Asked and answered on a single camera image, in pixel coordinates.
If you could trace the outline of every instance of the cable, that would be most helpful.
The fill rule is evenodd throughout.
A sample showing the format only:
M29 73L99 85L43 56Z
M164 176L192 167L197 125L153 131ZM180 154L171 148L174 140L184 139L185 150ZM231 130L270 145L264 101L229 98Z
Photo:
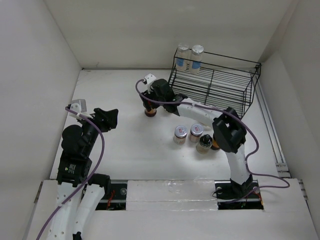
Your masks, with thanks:
M78 113L70 110L68 107L65 107L65 110L69 113L75 114L77 115ZM96 163L95 167L93 168L92 172L89 174L89 176L83 181L83 183L81 183L80 186L78 186L73 193L71 193L61 204L64 205L66 202L68 202L77 192L79 192L82 187L89 181L89 179L95 174L97 168L99 167L102 157L104 155L105 152L105 138L104 135L102 134L101 130L97 127L97 125L95 125L90 119L88 119L86 116L79 114L79 116L84 119L86 122L88 122L89 124L91 124L99 133L100 137L101 137L101 142L102 142L102 148L101 148L101 153L100 153L100 157L98 159L98 162ZM48 217L48 219L45 221L45 223L43 224L38 236L36 237L36 240L40 240L41 235L43 234L44 230L46 229L46 227L48 226L48 224L50 223L51 219L54 217L54 215L59 211L59 209L61 208L61 206L58 206L52 213L51 215Z
M239 118L237 118L236 116L232 115L231 113L227 112L227 111L224 111L224 110L221 110L217 107L214 107L214 106L203 106L203 105L199 105L199 104L194 104L194 103L191 103L191 102L184 102L184 101L178 101L178 102L170 102L170 101L156 101L156 100L153 100L153 99L150 99L146 96L144 96L138 89L138 84L140 82L144 82L144 79L140 79L139 81L136 82L135 84L135 90L137 91L137 93L140 95L141 98L151 102L151 103L155 103L155 104L158 104L158 105L180 105L180 104L183 104L183 105L190 105L190 106L195 106L197 108L201 108L201 109L206 109L206 110L211 110L211 111L217 111L217 112L220 112L220 113L223 113L225 115L228 115L229 117L233 118L235 121L237 121L239 124L241 124L249 133L250 135L252 136L253 140L255 141L255 144L256 144L256 147L255 147L255 150L253 150L252 152L248 153L246 156L245 156L245 166L246 166L246 169L247 171L252 174L252 175L255 175L255 176L261 176L261 177L269 177L269 178L275 178L275 179L279 179L283 182L285 182L287 185L286 186L275 186L275 185L265 185L265 186L256 186L254 187L251 191L249 191L246 195L244 195L243 197L240 197L238 199L234 199L232 201L228 201L226 203L229 203L229 204L232 204L232 203L235 203L241 199L244 199L246 198L247 196L249 196L251 193L257 191L257 190L260 190L262 188L276 188L276 189L287 189L290 187L290 183L288 181L286 181L285 179L279 177L279 176L275 176L275 175L271 175L271 174L262 174L262 173L254 173L252 172L250 169L249 169L249 166L248 166L248 158L255 154L258 150L259 150L259 142L258 142L258 139L257 137L254 135L254 133L250 130L250 128L245 124L243 123Z

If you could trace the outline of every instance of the white table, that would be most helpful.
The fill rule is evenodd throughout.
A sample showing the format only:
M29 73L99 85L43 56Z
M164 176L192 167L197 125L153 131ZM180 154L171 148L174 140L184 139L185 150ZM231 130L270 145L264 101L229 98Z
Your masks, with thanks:
M196 121L169 114L162 107L158 108L155 117L145 116L135 83L149 73L166 80L170 75L169 70L152 69L81 71L72 99L86 99L88 113L92 113L94 108L105 111L119 109L118 126L104 134L106 149L97 172L108 174L114 180L228 180L230 169L223 151L201 155L189 141L182 146L173 142L176 126L185 125L190 129ZM140 89L145 90L143 83ZM249 158L251 170L277 175L275 155L257 99L243 121L260 142L258 153ZM72 124L77 124L77 121L68 117L64 127ZM256 146L249 134L246 139L245 149L249 153ZM90 155L93 166L100 152L101 140L98 137ZM51 179L57 177L61 153L60 144Z
M154 118L145 116L134 86L148 73L168 79L170 71L83 70L80 73L73 99L86 99L89 113L94 108L119 109L117 128L104 134L106 150L97 172L108 174L113 180L134 180L128 182L126 211L95 211L84 239L318 239L296 179L289 180L288 189L263 189L264 210L218 210L211 193L213 180L230 178L225 154L220 150L200 155L189 141L182 146L173 142L175 127L190 128L195 123L192 119L168 114L161 108ZM277 175L275 155L257 99L243 121L261 145L258 153L249 159L251 170ZM76 120L68 117L65 127L72 124ZM249 135L246 139L248 153L255 143ZM98 138L90 155L93 165L100 151ZM57 176L61 153L59 147L51 179ZM258 181L260 186L283 184L267 177L259 177ZM56 192L55 180L44 182L28 240L36 238L54 210ZM46 239L47 233L48 229L42 239Z

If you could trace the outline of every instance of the white wall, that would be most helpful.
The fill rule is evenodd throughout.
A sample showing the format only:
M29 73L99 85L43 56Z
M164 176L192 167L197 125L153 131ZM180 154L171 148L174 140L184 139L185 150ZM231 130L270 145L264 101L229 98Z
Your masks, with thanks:
M45 2L82 67L170 68L182 41L258 61L292 0Z
M320 234L320 1L300 0L261 83L293 177L302 179Z
M0 1L0 233L22 239L80 66L42 0Z

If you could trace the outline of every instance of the black cap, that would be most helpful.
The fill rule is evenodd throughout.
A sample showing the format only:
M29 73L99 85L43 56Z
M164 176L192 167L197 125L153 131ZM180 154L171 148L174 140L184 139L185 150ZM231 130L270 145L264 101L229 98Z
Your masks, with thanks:
M209 134L203 135L199 141L201 146L210 147L213 143L213 139Z

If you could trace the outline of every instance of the wire shelf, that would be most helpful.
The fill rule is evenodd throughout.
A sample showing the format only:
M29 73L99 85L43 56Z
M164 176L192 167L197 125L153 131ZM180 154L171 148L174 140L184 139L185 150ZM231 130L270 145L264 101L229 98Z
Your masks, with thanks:
M222 110L231 107L241 119L243 118L254 100L256 85L261 75L261 63L205 51L203 60L226 62L227 59L232 61L232 65L241 69L202 61L199 73L192 74L189 72L189 66L185 71L178 71L176 58L178 58L177 51L168 81L175 93L185 94L204 105L215 106ZM242 70L248 67L253 70Z

